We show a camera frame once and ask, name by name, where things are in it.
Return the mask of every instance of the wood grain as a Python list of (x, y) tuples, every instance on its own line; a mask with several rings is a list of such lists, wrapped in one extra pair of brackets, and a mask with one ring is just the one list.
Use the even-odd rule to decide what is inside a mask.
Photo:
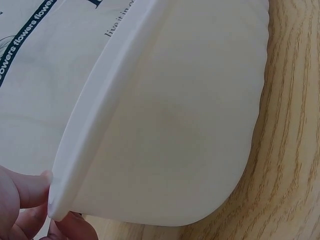
[(320, 239), (320, 1), (270, 0), (260, 115), (228, 200), (185, 227), (87, 220), (103, 240)]

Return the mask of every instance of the light wood surface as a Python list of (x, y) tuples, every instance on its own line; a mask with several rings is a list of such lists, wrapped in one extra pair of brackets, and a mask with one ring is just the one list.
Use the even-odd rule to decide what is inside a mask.
[(270, 0), (260, 115), (228, 200), (184, 227), (95, 217), (101, 240), (320, 239), (320, 1)]

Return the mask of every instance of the hand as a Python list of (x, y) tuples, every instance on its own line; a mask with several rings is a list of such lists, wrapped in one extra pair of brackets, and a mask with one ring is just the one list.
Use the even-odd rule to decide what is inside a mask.
[[(0, 240), (30, 240), (47, 218), (52, 173), (23, 175), (0, 166)], [(97, 240), (94, 228), (80, 214), (69, 212), (61, 221), (51, 220), (42, 240)]]

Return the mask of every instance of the fingernail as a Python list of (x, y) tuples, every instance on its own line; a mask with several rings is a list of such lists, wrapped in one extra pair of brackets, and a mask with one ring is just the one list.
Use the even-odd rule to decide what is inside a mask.
[(75, 216), (77, 219), (84, 219), (80, 213), (77, 213), (77, 212), (74, 212), (74, 211), (71, 211), (71, 213), (73, 214), (73, 216)]
[(51, 184), (52, 180), (54, 179), (54, 174), (50, 170), (45, 170), (43, 173), (40, 174), (40, 176), (45, 176), (49, 184)]

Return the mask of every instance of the white plastic container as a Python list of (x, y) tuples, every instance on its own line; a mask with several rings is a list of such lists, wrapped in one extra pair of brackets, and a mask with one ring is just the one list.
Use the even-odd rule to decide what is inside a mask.
[(230, 195), (247, 163), (267, 0), (137, 0), (64, 131), (48, 214), (180, 226)]

